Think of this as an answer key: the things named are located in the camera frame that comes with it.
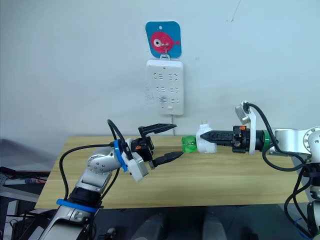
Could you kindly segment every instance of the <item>blue ring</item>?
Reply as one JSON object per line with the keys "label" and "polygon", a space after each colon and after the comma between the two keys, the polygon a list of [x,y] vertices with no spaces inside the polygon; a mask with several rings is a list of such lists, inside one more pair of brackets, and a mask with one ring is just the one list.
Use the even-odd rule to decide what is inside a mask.
{"label": "blue ring", "polygon": [[73,202],[69,202],[69,201],[65,201],[63,199],[58,199],[56,201],[56,204],[61,205],[61,206],[66,206],[66,207],[70,207],[70,208],[75,208],[75,209],[79,209],[88,213],[93,213],[95,214],[98,209],[95,207],[89,207],[89,206],[83,206],[83,205],[79,205]]}
{"label": "blue ring", "polygon": [[116,158],[118,159],[119,163],[121,164],[121,167],[123,168],[123,171],[124,172],[128,171],[128,167],[127,167],[124,159],[121,156],[121,152],[120,152],[120,149],[119,149],[119,140],[118,139],[114,140],[114,150],[115,150]]}

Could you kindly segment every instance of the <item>power strip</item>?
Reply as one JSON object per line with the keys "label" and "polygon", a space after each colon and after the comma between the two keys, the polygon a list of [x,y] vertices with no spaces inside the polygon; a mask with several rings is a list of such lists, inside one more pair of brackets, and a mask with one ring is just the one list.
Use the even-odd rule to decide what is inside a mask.
{"label": "power strip", "polygon": [[161,114],[184,114],[184,66],[180,61],[149,60],[147,81],[151,83]]}

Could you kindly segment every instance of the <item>green ring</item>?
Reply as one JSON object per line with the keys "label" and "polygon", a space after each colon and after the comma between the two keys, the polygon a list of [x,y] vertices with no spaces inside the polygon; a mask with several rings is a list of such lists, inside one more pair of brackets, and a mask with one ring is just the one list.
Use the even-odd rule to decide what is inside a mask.
{"label": "green ring", "polygon": [[263,144],[263,148],[262,148],[262,151],[266,148],[269,147],[270,145],[270,135],[269,135],[269,132],[267,130],[263,130],[264,132],[264,144]]}

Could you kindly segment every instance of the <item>red fish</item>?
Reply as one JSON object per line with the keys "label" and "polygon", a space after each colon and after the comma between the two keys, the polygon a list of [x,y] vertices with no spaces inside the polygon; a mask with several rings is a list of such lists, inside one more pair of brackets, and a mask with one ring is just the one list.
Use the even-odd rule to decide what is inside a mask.
{"label": "red fish", "polygon": [[173,39],[163,31],[156,31],[151,36],[151,45],[158,53],[165,54],[166,50],[169,52],[175,44],[180,45],[180,41],[173,41]]}

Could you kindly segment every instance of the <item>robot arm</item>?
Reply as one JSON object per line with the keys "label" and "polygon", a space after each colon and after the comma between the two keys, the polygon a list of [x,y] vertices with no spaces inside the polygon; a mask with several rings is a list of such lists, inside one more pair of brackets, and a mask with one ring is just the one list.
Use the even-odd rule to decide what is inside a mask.
{"label": "robot arm", "polygon": [[[129,172],[133,179],[139,182],[148,174],[144,162],[149,162],[151,169],[154,169],[158,165],[171,162],[183,154],[183,152],[171,152],[156,159],[153,159],[152,156],[154,145],[147,134],[167,131],[176,127],[174,124],[141,126],[138,128],[141,138],[124,141],[122,134],[114,123],[110,120],[108,120],[108,123],[113,136],[115,137],[115,130],[120,139],[115,137],[113,142],[99,148],[88,158],[86,168],[69,196],[68,183],[66,178],[63,177],[62,163],[64,157],[76,150],[97,147],[98,145],[77,147],[62,155],[60,170],[66,195],[64,199],[57,200],[59,208],[42,233],[40,240],[92,239],[94,216],[98,209],[102,207],[102,199],[115,182],[120,168],[123,168],[124,172]],[[116,170],[115,177],[106,189],[114,170]]]}
{"label": "robot arm", "polygon": [[[260,114],[267,130],[256,130],[256,116],[252,110],[255,108]],[[261,109],[246,101],[235,108],[236,114],[242,124],[233,126],[232,131],[209,131],[201,135],[201,138],[222,146],[232,147],[234,153],[249,152],[254,154],[255,150],[262,152],[262,158],[271,167],[285,172],[300,170],[296,187],[285,201],[284,211],[289,220],[307,237],[314,237],[320,230],[320,126],[305,130],[276,129],[274,134],[268,120]],[[266,153],[296,157],[301,161],[296,167],[282,168],[268,161]],[[302,176],[309,178],[309,182],[298,189]],[[296,195],[308,187],[314,201],[307,205],[307,217],[296,201]],[[288,213],[288,203],[293,199],[299,213],[306,220],[308,230],[294,221]]]}

